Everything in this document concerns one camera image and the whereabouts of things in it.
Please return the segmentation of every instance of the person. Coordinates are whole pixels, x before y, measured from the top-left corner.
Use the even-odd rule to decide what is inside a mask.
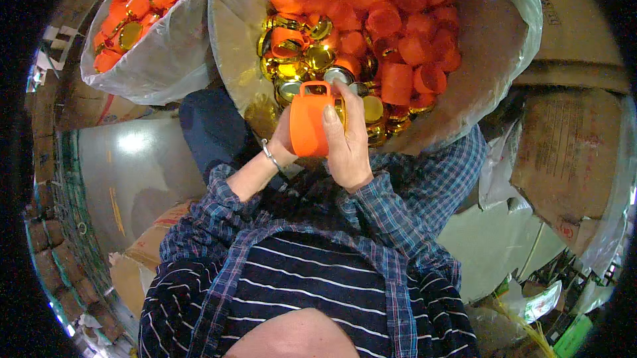
[[[478,126],[433,155],[369,155],[362,99],[334,90],[347,130],[326,107],[326,166],[289,181],[289,108],[275,164],[222,87],[184,99],[208,192],[161,243],[140,357],[479,356],[460,264],[436,242],[485,159]]]

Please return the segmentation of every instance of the hand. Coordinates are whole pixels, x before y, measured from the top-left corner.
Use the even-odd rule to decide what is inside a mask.
[[[334,107],[328,105],[323,110],[323,130],[329,146],[327,165],[334,181],[353,194],[374,179],[367,146],[365,109],[362,98],[345,83],[336,80],[333,86],[345,100],[347,130],[343,130]]]
[[[290,139],[290,107],[286,107],[276,125],[272,139],[267,143],[267,149],[279,163],[285,167],[294,163],[299,157],[292,153],[292,140]]]

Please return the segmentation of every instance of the fingernail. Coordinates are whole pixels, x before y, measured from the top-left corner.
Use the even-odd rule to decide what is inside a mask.
[[[325,116],[325,120],[329,123],[334,123],[338,120],[336,110],[331,105],[325,106],[325,109],[323,109],[323,115]]]

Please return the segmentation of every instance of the blue plaid shirt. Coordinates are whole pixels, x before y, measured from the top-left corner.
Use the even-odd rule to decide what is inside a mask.
[[[234,170],[219,165],[210,173],[208,194],[169,231],[160,256],[164,263],[202,258],[227,262],[238,237],[251,238],[248,234],[258,235],[265,228],[311,232],[352,247],[371,240],[394,249],[398,260],[407,265],[407,276],[422,279],[434,273],[459,290],[460,263],[436,238],[473,188],[486,153],[482,133],[475,126],[466,137],[433,155],[373,155],[370,163],[376,177],[354,194],[336,185],[323,167],[302,173],[283,192],[258,194],[246,203],[226,183]],[[397,269],[383,270],[402,282],[400,273],[392,274]],[[208,328],[214,330],[216,317]],[[414,326],[396,328],[398,340],[415,339],[410,334]],[[210,335],[206,326],[197,326],[192,338],[206,342]]]

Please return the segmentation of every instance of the plaid shirt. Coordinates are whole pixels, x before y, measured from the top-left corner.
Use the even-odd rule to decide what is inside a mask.
[[[292,230],[321,234],[359,251],[383,251],[374,244],[397,251],[394,258],[379,253],[372,261],[380,273],[404,286],[405,291],[406,280],[400,273],[403,265],[394,265],[399,262],[404,262],[407,275],[413,278],[435,273],[459,290],[460,263],[436,238],[473,188],[486,152],[482,133],[475,126],[466,137],[434,155],[391,153],[370,157],[376,177],[352,195],[336,185],[323,168],[301,174],[283,192],[258,194],[246,203],[240,202],[226,183],[234,170],[219,165],[210,173],[208,194],[193,204],[190,213],[164,238],[161,259],[178,262],[205,258],[225,261],[225,268],[245,260],[247,250],[231,250],[235,243],[248,239],[257,243],[273,232]],[[226,289],[218,290],[236,288],[236,283],[232,286],[232,282],[219,278],[223,276],[220,274],[213,283],[221,283]],[[397,295],[402,293],[400,287]],[[223,330],[216,319],[224,297],[223,292],[215,293],[213,298],[221,301],[219,309],[211,307],[207,313],[202,312],[193,331],[194,344],[207,345],[213,335]],[[411,313],[408,292],[406,299],[394,296],[393,300],[399,318],[401,312]],[[413,319],[407,322],[396,325],[394,342],[398,344],[397,352],[404,353],[397,356],[410,356],[413,352],[410,344],[415,344],[416,329]]]

